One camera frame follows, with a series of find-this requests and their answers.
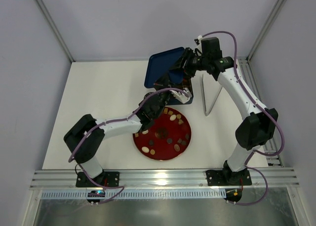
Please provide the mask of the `blue tin lid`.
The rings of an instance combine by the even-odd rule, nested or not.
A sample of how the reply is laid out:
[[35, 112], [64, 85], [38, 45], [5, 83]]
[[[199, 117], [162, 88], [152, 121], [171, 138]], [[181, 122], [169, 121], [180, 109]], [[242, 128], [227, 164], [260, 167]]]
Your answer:
[[155, 81], [168, 72], [174, 63], [181, 57], [184, 47], [153, 54], [149, 57], [144, 86], [153, 88]]

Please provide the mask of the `metal tongs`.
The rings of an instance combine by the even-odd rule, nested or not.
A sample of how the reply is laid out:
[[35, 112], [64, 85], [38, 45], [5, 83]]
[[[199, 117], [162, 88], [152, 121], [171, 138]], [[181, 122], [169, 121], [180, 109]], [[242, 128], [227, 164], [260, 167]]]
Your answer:
[[219, 98], [222, 85], [215, 81], [211, 75], [203, 73], [200, 78], [200, 89], [203, 112], [205, 116], [209, 116]]

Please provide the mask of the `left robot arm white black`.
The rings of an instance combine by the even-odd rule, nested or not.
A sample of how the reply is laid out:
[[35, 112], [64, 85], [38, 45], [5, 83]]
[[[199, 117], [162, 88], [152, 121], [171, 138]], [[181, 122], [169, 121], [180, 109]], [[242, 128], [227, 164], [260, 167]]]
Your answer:
[[149, 93], [134, 112], [124, 117], [96, 119], [91, 114], [85, 114], [63, 138], [71, 152], [68, 161], [75, 161], [86, 178], [100, 186], [95, 179], [101, 177], [104, 170], [95, 155], [101, 143], [111, 137], [150, 129], [163, 113], [171, 96], [170, 88]]

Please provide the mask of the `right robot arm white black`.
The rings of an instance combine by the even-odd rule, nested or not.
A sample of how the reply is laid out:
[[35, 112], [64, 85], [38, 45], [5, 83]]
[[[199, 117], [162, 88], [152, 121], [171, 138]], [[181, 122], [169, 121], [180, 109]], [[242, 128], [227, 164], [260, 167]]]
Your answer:
[[205, 71], [219, 82], [237, 106], [242, 123], [235, 131], [237, 145], [232, 155], [216, 174], [220, 182], [228, 185], [246, 183], [248, 162], [259, 148], [270, 140], [276, 129], [278, 113], [268, 109], [245, 84], [237, 69], [236, 58], [223, 57], [217, 37], [199, 36], [196, 48], [185, 48], [178, 60], [169, 68], [170, 73], [190, 78], [197, 71]]

